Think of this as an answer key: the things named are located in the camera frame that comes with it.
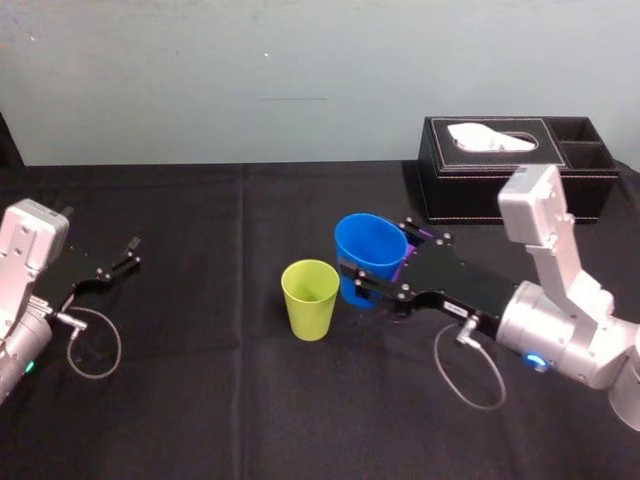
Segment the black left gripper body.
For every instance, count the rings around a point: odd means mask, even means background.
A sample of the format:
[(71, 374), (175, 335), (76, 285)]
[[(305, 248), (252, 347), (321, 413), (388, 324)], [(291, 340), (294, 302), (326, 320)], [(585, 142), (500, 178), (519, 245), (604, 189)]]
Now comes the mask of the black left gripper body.
[(108, 286), (104, 266), (80, 249), (65, 249), (35, 280), (31, 313), (65, 312), (81, 296), (104, 293)]

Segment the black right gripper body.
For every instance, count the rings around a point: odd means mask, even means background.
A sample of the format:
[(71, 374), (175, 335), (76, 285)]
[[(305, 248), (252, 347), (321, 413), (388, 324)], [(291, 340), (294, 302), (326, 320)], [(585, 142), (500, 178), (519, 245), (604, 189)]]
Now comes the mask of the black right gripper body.
[(394, 288), (395, 312), (439, 310), (459, 322), (475, 316), (477, 329), (495, 337), (519, 284), (463, 260), (451, 246), (421, 244), (401, 267)]

